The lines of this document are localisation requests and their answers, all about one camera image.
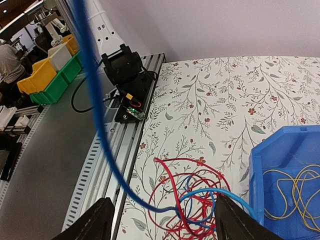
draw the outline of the floral tablecloth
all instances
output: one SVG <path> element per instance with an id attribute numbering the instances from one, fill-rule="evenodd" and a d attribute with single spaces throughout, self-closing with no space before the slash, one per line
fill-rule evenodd
<path id="1" fill-rule="evenodd" d="M 320 58 L 246 56 L 165 63 L 130 186 L 148 201 L 155 186 L 167 177 L 154 157 L 188 157 L 223 173 L 231 191 L 248 201 L 252 147 L 282 126 L 319 123 Z M 174 162 L 169 169 L 192 172 L 199 165 Z M 170 187 L 168 181 L 164 187 Z M 157 207 L 174 206 L 172 195 L 158 188 L 151 202 Z M 165 226 L 174 214 L 152 216 Z M 127 198 L 117 239 L 172 237 Z"/>

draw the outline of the blue wire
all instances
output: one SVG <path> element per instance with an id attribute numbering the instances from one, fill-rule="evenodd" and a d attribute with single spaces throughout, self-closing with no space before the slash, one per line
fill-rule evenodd
<path id="1" fill-rule="evenodd" d="M 101 99 L 103 98 L 101 83 L 98 78 L 95 64 L 95 56 L 93 49 L 93 40 L 91 36 L 91 30 L 87 20 L 87 13 L 85 8 L 84 0 L 72 0 L 73 5 L 73 15 L 76 22 L 76 30 L 78 31 L 78 41 L 80 49 L 82 52 L 83 65 L 86 70 L 88 87 L 90 92 L 90 100 L 93 108 L 94 122 L 98 131 L 98 135 L 101 139 L 101 144 L 104 149 L 105 157 L 110 165 L 111 170 L 114 173 L 115 178 L 123 187 L 123 190 L 138 204 L 142 207 L 156 213 L 164 213 L 167 211 L 176 211 L 177 207 L 169 206 L 165 208 L 156 208 L 147 202 L 139 198 L 129 187 L 129 185 L 124 180 L 122 174 L 120 173 L 117 164 L 114 160 L 114 156 L 110 149 L 110 145 L 107 140 L 107 133 L 105 132 L 105 123 L 104 123 L 104 106 Z"/>
<path id="2" fill-rule="evenodd" d="M 238 202 L 242 206 L 244 206 L 249 211 L 249 215 L 253 219 L 257 220 L 257 215 L 256 215 L 255 211 L 249 206 L 248 203 L 246 203 L 246 201 L 244 201 L 241 197 L 235 195 L 234 193 L 226 191 L 226 190 L 223 190 L 223 189 L 220 189 L 220 188 L 202 188 L 202 189 L 198 189 L 198 190 L 194 190 L 194 191 L 188 192 L 186 195 L 183 195 L 180 198 L 180 202 L 182 202 L 186 198 L 189 198 L 189 197 L 191 197 L 193 195 L 196 195 L 196 194 L 199 194 L 199 193 L 205 193 L 205 192 L 220 193 L 220 194 L 224 194 L 224 195 L 228 196 L 229 198 L 235 200 L 236 202 Z"/>

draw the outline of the yellow wire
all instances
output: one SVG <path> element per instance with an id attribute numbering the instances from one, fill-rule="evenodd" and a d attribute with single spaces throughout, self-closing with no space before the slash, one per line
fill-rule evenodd
<path id="1" fill-rule="evenodd" d="M 313 169 L 308 169 L 311 167 L 316 167 L 320 169 L 320 165 L 317 164 L 310 164 L 308 166 L 305 166 L 303 169 L 301 169 L 301 171 L 296 175 L 295 178 L 293 178 L 292 176 L 290 176 L 288 173 L 277 170 L 277 169 L 270 169 L 267 170 L 263 173 L 263 175 L 270 173 L 270 172 L 276 172 L 276 173 L 280 173 L 283 174 L 285 176 L 287 176 L 288 178 L 279 178 L 276 181 L 276 187 L 279 191 L 279 193 L 281 194 L 285 207 L 284 207 L 284 211 L 283 214 L 281 216 L 274 216 L 272 215 L 266 208 L 264 209 L 264 215 L 266 218 L 271 219 L 271 220 L 281 220 L 281 219 L 286 219 L 288 217 L 290 217 L 296 210 L 298 210 L 304 225 L 308 228 L 311 229 L 313 231 L 319 232 L 320 233 L 320 227 L 316 224 L 315 220 L 320 218 L 319 216 L 312 216 L 310 212 L 308 212 L 307 208 L 308 205 L 310 203 L 310 201 L 313 199 L 314 196 L 316 196 L 318 193 L 320 193 L 320 189 L 318 191 L 316 191 L 309 199 L 308 201 L 304 204 L 303 199 L 302 199 L 302 191 L 303 191 L 303 186 L 304 183 L 306 181 L 311 181 L 311 180 L 315 180 L 315 179 L 319 179 L 320 178 L 320 173 L 318 173 L 317 171 L 313 170 Z M 289 213 L 288 212 L 288 202 L 286 199 L 285 194 L 283 193 L 283 191 L 281 190 L 279 183 L 281 181 L 292 181 L 293 186 L 292 186 L 292 198 L 294 201 L 294 209 L 291 210 Z M 313 223 L 313 226 L 310 226 L 309 223 L 307 222 L 306 219 L 310 219 Z"/>

